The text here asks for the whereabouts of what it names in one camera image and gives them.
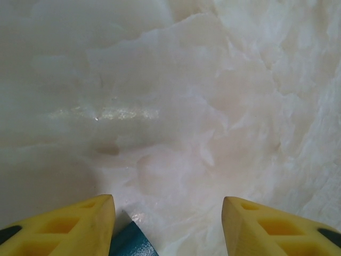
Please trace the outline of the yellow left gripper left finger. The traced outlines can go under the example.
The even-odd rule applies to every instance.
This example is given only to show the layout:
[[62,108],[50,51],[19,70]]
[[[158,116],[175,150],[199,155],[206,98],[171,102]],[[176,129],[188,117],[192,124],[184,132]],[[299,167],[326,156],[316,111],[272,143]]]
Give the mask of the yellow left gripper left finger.
[[109,194],[0,229],[0,256],[108,256],[115,224]]

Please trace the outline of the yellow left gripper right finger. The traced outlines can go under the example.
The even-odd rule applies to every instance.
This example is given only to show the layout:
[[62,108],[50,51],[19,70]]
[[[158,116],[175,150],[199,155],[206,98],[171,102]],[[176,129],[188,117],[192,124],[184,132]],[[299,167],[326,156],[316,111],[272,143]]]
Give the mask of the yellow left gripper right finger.
[[228,256],[341,256],[341,232],[239,197],[225,197],[222,226]]

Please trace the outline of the small teal padlock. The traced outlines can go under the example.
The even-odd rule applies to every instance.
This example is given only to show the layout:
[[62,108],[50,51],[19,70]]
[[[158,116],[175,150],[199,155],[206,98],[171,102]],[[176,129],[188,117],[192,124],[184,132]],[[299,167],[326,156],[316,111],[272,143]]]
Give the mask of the small teal padlock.
[[142,230],[132,221],[111,239],[108,256],[159,256]]

